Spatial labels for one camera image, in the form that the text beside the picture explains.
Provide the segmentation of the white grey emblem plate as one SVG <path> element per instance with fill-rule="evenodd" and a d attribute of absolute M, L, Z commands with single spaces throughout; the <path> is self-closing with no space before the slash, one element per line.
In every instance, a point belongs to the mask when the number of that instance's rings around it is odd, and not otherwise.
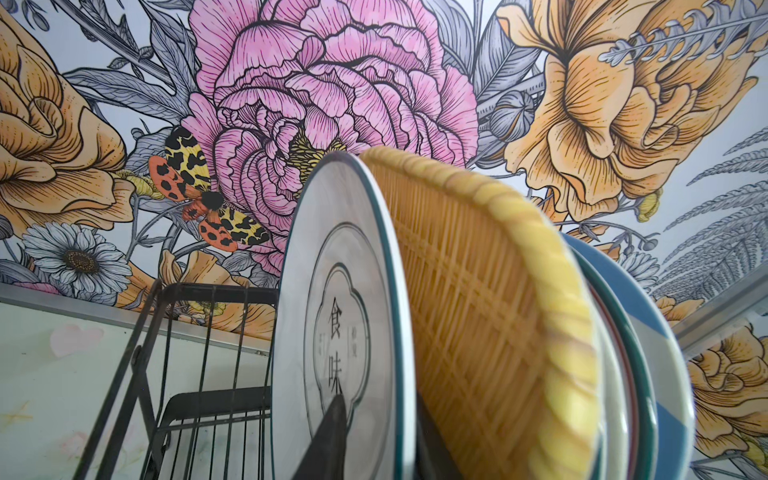
<path fill-rule="evenodd" d="M 272 475 L 295 476 L 336 398 L 347 479 L 409 479 L 417 389 L 404 268 L 390 212 L 360 158 L 325 155 L 301 193 L 272 348 Z"/>

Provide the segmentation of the yellow woven placemat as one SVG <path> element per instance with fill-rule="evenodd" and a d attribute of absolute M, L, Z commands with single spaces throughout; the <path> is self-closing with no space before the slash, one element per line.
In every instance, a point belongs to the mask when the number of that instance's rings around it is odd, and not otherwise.
<path fill-rule="evenodd" d="M 602 366 L 591 298 L 559 232 L 489 176 L 365 151 L 403 262 L 418 393 L 467 479 L 586 479 Z"/>

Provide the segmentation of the orange sunburst plate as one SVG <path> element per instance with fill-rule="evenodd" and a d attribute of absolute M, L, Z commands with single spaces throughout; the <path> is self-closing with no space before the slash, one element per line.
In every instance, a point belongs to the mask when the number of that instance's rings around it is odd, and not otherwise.
<path fill-rule="evenodd" d="M 656 399 L 647 361 L 630 321 L 608 283 L 578 251 L 573 252 L 607 327 L 609 344 L 618 354 L 632 422 L 629 477 L 652 479 L 658 460 Z"/>

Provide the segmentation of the cream floral oval plate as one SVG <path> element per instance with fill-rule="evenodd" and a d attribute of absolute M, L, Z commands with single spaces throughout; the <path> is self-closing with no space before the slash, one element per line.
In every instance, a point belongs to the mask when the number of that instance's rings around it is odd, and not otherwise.
<path fill-rule="evenodd" d="M 630 412 L 622 365 L 602 314 L 597 314 L 602 355 L 603 393 L 597 456 L 592 479 L 627 479 L 630 463 Z"/>

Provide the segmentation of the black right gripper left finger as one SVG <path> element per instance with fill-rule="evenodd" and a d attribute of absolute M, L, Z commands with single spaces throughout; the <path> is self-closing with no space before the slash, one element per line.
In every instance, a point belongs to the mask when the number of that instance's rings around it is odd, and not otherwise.
<path fill-rule="evenodd" d="M 347 443 L 347 413 L 342 394 L 336 395 L 312 438 L 294 480 L 343 480 Z"/>

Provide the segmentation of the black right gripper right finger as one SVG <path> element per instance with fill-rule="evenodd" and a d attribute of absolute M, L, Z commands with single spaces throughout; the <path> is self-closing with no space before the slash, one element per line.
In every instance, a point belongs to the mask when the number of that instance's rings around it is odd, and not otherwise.
<path fill-rule="evenodd" d="M 417 399 L 416 407 L 415 478 L 419 480 L 463 479 L 422 398 Z"/>

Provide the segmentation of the blue white striped plate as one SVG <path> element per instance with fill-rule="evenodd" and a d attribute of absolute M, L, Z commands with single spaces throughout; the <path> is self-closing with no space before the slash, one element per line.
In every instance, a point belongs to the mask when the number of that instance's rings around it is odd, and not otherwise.
<path fill-rule="evenodd" d="M 694 450 L 696 415 L 691 381 L 681 349 L 659 308 L 618 263 L 566 235 L 565 241 L 604 281 L 628 314 L 638 336 L 657 401 L 657 479 L 684 479 Z"/>

